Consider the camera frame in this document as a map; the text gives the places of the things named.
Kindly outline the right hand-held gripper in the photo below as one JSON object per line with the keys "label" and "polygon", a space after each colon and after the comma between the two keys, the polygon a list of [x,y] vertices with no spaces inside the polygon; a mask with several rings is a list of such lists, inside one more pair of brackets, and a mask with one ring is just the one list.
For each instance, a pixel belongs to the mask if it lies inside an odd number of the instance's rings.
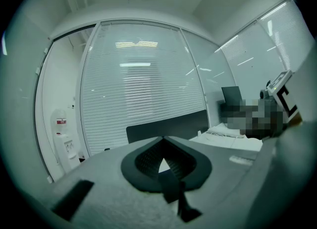
{"label": "right hand-held gripper", "polygon": [[292,77],[293,72],[283,71],[272,82],[268,82],[266,89],[260,91],[260,99],[275,101],[279,109],[283,111],[284,122],[288,123],[298,113],[298,108],[295,100],[289,90],[286,88],[286,83]]}

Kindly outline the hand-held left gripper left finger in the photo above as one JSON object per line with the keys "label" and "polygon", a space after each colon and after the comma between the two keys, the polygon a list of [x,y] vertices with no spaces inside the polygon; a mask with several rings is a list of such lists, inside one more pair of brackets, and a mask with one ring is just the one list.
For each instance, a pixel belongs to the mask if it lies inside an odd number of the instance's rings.
{"label": "hand-held left gripper left finger", "polygon": [[93,155],[51,191],[51,210],[76,229],[177,229],[181,220],[162,194],[137,190],[121,172],[130,152],[146,139]]}

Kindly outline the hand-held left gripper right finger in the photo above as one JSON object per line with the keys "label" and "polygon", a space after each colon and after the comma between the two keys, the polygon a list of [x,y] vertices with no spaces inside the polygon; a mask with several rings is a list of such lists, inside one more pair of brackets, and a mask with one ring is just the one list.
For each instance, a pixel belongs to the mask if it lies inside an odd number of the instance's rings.
{"label": "hand-held left gripper right finger", "polygon": [[174,136],[170,140],[208,157],[212,169],[199,189],[185,192],[189,205],[202,214],[186,223],[176,216],[175,208],[169,208],[171,216],[165,228],[243,229],[254,196],[241,194],[242,182],[255,164],[259,151],[225,148]]}

